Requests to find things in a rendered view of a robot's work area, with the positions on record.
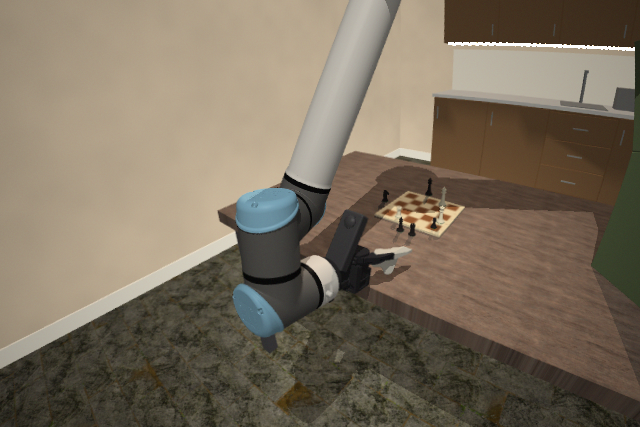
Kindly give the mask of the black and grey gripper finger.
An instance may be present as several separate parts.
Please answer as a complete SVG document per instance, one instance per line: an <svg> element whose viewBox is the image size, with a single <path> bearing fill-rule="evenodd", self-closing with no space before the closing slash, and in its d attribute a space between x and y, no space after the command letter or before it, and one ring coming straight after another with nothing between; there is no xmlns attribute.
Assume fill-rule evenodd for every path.
<svg viewBox="0 0 640 427"><path fill-rule="evenodd" d="M388 275L393 272L398 258L411 252L412 249L404 246L391 249L375 249L374 253L369 253L369 255L363 257L363 263L370 264L373 267L381 267L384 274Z"/></svg>

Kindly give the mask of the brown and cream chessboard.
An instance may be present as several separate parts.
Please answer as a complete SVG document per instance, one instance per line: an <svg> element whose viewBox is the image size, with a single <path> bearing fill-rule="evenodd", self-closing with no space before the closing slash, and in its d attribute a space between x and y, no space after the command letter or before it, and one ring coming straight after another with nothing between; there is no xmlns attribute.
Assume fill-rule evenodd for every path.
<svg viewBox="0 0 640 427"><path fill-rule="evenodd" d="M375 216L399 224L400 218L396 218L395 214L397 213L397 206L401 206L402 225L410 227L411 223L415 223L416 230L440 237L465 208L465 206L445 201L446 206L443 206L445 207L443 212L445 222L443 224L436 222L437 228L433 229L431 228L433 218L436 217L438 219L440 215L440 201L440 199L407 191L375 213Z"/></svg>

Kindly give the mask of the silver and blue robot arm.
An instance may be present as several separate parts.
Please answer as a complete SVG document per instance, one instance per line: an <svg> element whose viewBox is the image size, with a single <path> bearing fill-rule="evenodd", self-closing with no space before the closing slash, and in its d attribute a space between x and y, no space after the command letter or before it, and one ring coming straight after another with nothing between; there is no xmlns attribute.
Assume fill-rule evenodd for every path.
<svg viewBox="0 0 640 427"><path fill-rule="evenodd" d="M324 216L400 3L349 0L280 188L245 193L236 203L244 284L233 302L259 337L282 332L338 293L332 265L317 255L301 260L300 241ZM340 271L347 272L367 221L344 211L325 256Z"/></svg>

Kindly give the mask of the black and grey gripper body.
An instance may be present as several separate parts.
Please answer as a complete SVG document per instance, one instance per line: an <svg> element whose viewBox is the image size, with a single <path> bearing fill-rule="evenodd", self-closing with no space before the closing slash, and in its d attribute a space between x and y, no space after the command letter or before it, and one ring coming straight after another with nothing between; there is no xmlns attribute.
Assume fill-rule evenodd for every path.
<svg viewBox="0 0 640 427"><path fill-rule="evenodd" d="M349 291L353 294L356 294L357 292L359 292L360 290L362 290L363 288L369 285L371 267L369 267L369 264L363 263L364 262L363 257L369 255L369 252L370 251L368 248L358 245L347 272L339 271L337 265L332 260L326 257L323 257L334 267L336 271L336 274L338 276L338 282L339 282L338 291L342 289L346 292Z"/></svg>

